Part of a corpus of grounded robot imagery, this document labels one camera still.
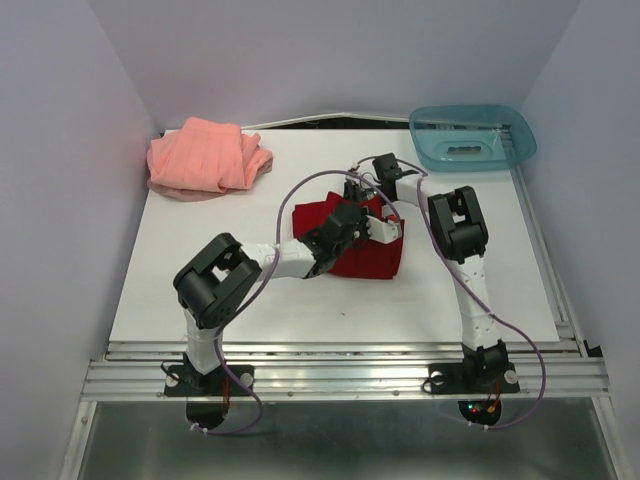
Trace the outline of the red pleated skirt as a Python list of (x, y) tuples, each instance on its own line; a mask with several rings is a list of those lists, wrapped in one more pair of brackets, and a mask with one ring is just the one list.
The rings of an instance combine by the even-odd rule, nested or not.
[[(329, 192), (325, 200), (296, 204), (292, 213), (294, 237), (306, 234), (321, 226), (340, 204), (346, 204), (340, 194)], [(390, 244), (373, 240), (357, 241), (329, 270), (329, 273), (343, 278), (391, 280), (398, 273), (404, 238)]]

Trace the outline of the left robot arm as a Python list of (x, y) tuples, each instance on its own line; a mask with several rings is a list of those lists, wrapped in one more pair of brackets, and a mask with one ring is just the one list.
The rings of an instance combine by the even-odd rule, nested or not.
[(369, 238), (370, 219), (368, 208), (347, 202), (320, 226), (284, 243), (241, 244), (229, 233), (217, 235), (173, 280), (187, 325), (187, 349), (172, 374), (175, 381), (201, 395), (217, 393), (226, 377), (219, 359), (222, 330), (254, 285), (329, 272), (354, 243)]

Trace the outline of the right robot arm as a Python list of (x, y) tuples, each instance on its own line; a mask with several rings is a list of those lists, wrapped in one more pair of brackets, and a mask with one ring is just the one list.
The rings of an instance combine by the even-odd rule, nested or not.
[(399, 265), (401, 222), (382, 214), (383, 205), (397, 202), (417, 207), (436, 254), (454, 282), (462, 325), (463, 358), (458, 363), (432, 363), (425, 390), (435, 394), (484, 393), (506, 384), (513, 372), (507, 347), (489, 306), (484, 256), (489, 240), (476, 193), (469, 186), (430, 194), (424, 171), (392, 154), (371, 160), (375, 175), (365, 179), (358, 167), (349, 169), (342, 197), (355, 205), (361, 221), (353, 233), (346, 259), (348, 273), (381, 274)]

